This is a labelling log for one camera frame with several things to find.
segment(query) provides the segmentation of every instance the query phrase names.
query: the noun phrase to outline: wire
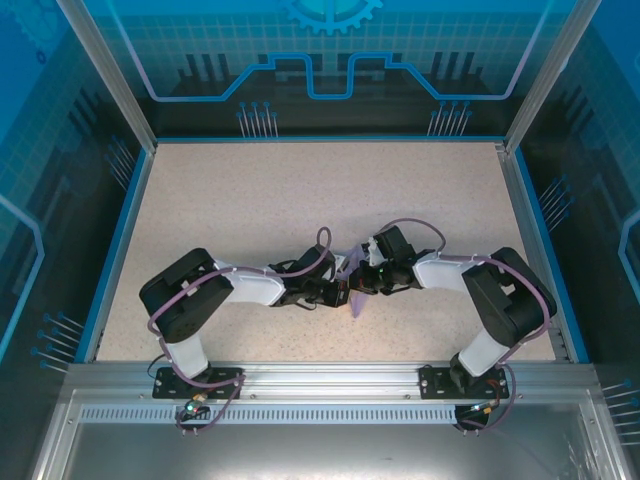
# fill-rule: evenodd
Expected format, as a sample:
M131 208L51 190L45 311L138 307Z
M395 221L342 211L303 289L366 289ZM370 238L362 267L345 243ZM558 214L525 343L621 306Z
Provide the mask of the wire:
M436 249L436 252L438 253L438 255L439 255L439 257L441 259L454 261L454 262L468 262L468 261L474 261L475 260L475 261L480 261L480 262L489 263L491 265L495 265L495 266L501 268L502 270L504 270L505 272L511 274L514 278L516 278L516 280L518 280L522 285L524 285L524 287L527 288L527 290L529 290L531 292L531 294L534 296L534 298L538 301L538 303L540 304L540 308L542 309L542 316L543 316L542 326L536 332L533 332L532 334L530 334L527 337L525 337L522 340L520 340L516 345L514 345L507 353L505 353L502 356L502 358L500 358L500 360L498 360L499 364L506 362L507 359L509 357L511 357L511 355L513 355L516 351L518 351L518 349L520 347L522 347L525 343L530 342L531 340L534 340L534 339L540 337L547 330L549 330L549 327L551 326L551 315L549 313L549 307L547 306L547 302L544 300L544 297L538 291L538 289L529 280L527 280L524 277L524 275L522 275L520 272L518 272L514 268L510 267L509 265L507 265L507 264L505 264L505 263L503 263L503 262L501 262L499 260L496 260L494 258L491 258L489 256L481 256L481 255L445 255L445 254L441 254L440 252L442 252L442 250L444 250L444 247L447 245L446 237L440 231L440 229L438 229L435 225L432 225L431 223L426 222L424 220L420 220L419 218L411 218L411 217L397 218L397 219L392 220L391 222L387 223L384 227L382 227L376 233L376 235L378 233L381 233L381 232L385 231L389 227L392 227L393 225L395 225L397 223L402 223L402 222L419 223L420 225L424 225L425 227L427 227L427 228L431 229L433 232L435 232L440 237L440 239L442 240L442 243Z
M147 322L147 328L149 329L149 331L151 333L156 335L156 338L158 339L158 343L160 344L160 348L162 349L163 355L167 357L167 360L169 360L169 362L171 363L171 367L173 368L173 371L176 373L176 375L183 382L188 383L189 385L192 385L194 387L203 388L203 389L214 389L214 388L219 388L219 387L225 387L225 386L231 385L231 384L236 384L236 390L234 391L234 395L229 397L229 400L227 401L227 403L223 407L223 410L221 410L221 412L223 414L224 414L224 411L229 407L229 404L231 403L231 400L233 400L233 398L235 398L235 395L237 395L240 392L240 388L242 387L242 385L244 385L244 381L246 380L246 376L245 375L240 375L238 377L235 377L235 378L232 378L232 379L229 379L229 380L225 380L225 381L222 381L222 382L217 382L217 383L203 383L203 382L196 382L195 380L192 380L187 375L185 375L184 372L182 370L180 370L180 368L173 361L173 358L171 357L171 353L169 352L169 349L167 348L167 344L164 341L164 338L162 336L162 332L160 332L160 330L156 326L156 321L158 320L158 318L160 318L161 315L163 315L173 305L175 305L182 298L184 298L188 294L188 292L192 291L195 288L198 288L203 283L208 282L209 280L211 280L211 279L213 279L213 278L215 278L217 276L224 275L226 273L232 273L232 272L236 272L236 271L244 271L244 272L251 272L251 273L256 273L256 274L259 274L259 275L264 275L265 277L295 278L295 277L299 277L301 275L304 275L304 274L312 271L313 269L315 269L318 265L320 265L322 263L322 261L325 259L325 257L329 254L329 249L331 248L332 235L331 235L331 230L329 230L328 227L321 227L318 230L318 233L316 234L316 243L319 244L319 245L321 244L321 239L322 239L322 234L323 233L327 234L327 243L326 243L326 245L324 247L324 250L322 251L320 256L317 258L317 260L315 262L313 262L311 265L309 265L308 267L305 267L302 270L298 270L297 272L292 272L292 273L276 273L274 271L269 271L267 269L260 269L260 268L254 268L254 267L225 267L225 268L216 270L214 272L210 272L210 273L208 273L206 275L203 275L202 277L198 278L193 283L189 284L187 287L185 287L180 292L178 292L176 295L171 297L164 305L162 305L158 310L156 310L153 313L153 315L151 315L151 318ZM216 418L214 418L213 421L210 424L207 425L207 428L212 427L219 420L220 417L221 417L221 415L218 415Z
M489 432L499 427L500 424L502 424L502 422L504 422L507 416L511 413L511 410L513 409L513 404L516 401L516 374L514 373L513 368L511 368L511 365L507 365L505 363L502 365L502 368L507 370L509 372L509 375L511 376L511 396L509 397L509 403L507 404L504 411L502 412L502 415L500 415L500 417L498 417L498 419L495 422L493 422L491 425L485 426L485 425L482 425L481 423L474 422L473 420L462 420L464 423L473 425L474 427L479 427L479 429L483 432Z
M507 353L505 353L502 356L502 358L500 358L500 360L498 360L498 362L497 362L498 364L502 364L502 363L506 362L507 359L509 357L511 357L511 355L516 353L518 351L518 349L520 347L522 347L525 343L530 342L531 340L538 338L539 336L543 335L547 330L549 330L549 327L551 326L551 315L549 313L549 307L547 306L547 302L544 300L544 297L538 291L538 289L533 285L533 283L531 283L529 280L527 280L524 277L524 275L522 275L520 272L518 272L513 267L510 267L509 265L507 265L504 262L501 262L500 260L496 260L495 258L491 258L491 257L484 256L484 255L444 255L444 254L441 254L440 258L442 260L449 260L451 262L468 262L468 261L474 261L475 260L475 261L478 261L478 262L484 262L484 263L489 263L491 265L495 265L496 267L501 268L505 272L509 273L512 277L514 277L522 285L524 285L524 287L527 290L529 290L531 292L531 295L533 295L534 298L538 301L538 304L540 305L540 308L542 309L542 317L543 317L542 326L537 331L533 332L532 334L526 336L525 338L520 340L518 343L516 343Z
M436 249L436 252L441 252L442 250L444 250L444 247L447 245L447 239L444 236L444 233L442 233L435 225L432 225L429 222L425 222L424 220L420 220L419 218L411 218L411 217L396 218L395 220L392 220L391 222L387 223L384 227L382 227L380 230L378 230L376 232L376 235L384 232L389 227L393 227L396 223L403 223L403 222L419 223L420 225L424 225L425 227L432 230L436 235L438 235L438 237L440 237L440 240L442 242L440 243L440 246Z
M151 375L151 374L149 373L149 371L151 370L151 367L153 367L153 366L156 364L156 362L157 362L158 360L160 360L160 359L161 359L162 357L164 357L164 356L165 356L165 355L164 355L164 353L161 353L161 354L160 354L160 355L158 355L156 358L154 358L153 360L151 360L151 363L150 363L150 364L149 364L149 366L147 367L147 375L149 375L151 378L153 378L153 379L155 379L155 378L156 378L156 377L154 377L153 375Z
M213 418L213 420L211 420L209 423L207 423L206 425L204 425L202 428L195 428L193 429L193 433L195 435L198 434L198 432L202 432L204 430L208 430L210 428L212 428L216 423L218 423L218 421L220 421L220 419L224 416L225 412L227 411L227 409L229 408L229 406L231 405L231 401L235 400L235 398L238 396L238 394L240 393L240 389L242 388L242 383L239 383L235 390L233 391L233 393L231 394L231 396L229 397L229 399L225 402L225 404L223 405L222 409L218 412L218 414ZM185 428L185 425L183 423L183 419L184 419L184 415L187 412L186 409L183 409L180 411L180 413L178 413L178 416L176 417L176 427L178 427L179 429L181 429L184 432L190 431L191 429Z

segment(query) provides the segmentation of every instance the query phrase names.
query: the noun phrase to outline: enclosure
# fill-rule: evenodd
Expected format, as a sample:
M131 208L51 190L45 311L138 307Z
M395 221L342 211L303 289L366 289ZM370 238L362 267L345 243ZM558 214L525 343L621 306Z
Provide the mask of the enclosure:
M3 478L635 478L640 4L2 5ZM344 254L405 217L445 253L513 248L557 302L499 428L424 398L482 329L436 288L357 317L223 305L199 336L246 380L182 438L149 279L196 247L299 258L324 225Z

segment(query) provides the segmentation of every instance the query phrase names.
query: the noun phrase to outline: purple object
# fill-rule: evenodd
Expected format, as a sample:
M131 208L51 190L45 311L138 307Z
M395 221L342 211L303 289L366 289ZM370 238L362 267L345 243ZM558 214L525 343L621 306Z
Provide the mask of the purple object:
M336 275L338 280L343 281L347 280L349 275L358 268L360 262L366 258L361 245L353 247L345 254L345 256L349 259L349 265L342 273ZM353 318L358 318L364 309L364 306L367 304L367 297L368 295L362 292L351 292L349 295L349 306L351 307L351 315L353 315Z

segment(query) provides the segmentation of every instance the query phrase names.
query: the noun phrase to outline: glass panel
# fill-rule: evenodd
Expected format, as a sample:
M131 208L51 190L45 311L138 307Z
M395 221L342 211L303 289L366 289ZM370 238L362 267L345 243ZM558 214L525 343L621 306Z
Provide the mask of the glass panel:
M573 3L87 5L158 135L271 137L503 135Z
M638 2L600 5L522 144L605 386L640 382L639 21Z
M601 478L570 406L517 407L479 438L449 425L220 425L190 440L171 425L81 425L65 478Z
M0 7L0 471L17 479L73 358L140 145L54 1Z

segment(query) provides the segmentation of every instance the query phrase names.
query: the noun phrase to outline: perforated metal strip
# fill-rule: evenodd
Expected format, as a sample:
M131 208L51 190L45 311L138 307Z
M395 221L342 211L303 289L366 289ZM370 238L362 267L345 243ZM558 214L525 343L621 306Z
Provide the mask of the perforated metal strip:
M220 411L209 405L204 418L188 423L208 423ZM86 405L82 423L172 424L177 405ZM453 424L455 407L451 405L234 405L220 423L358 425L358 424Z

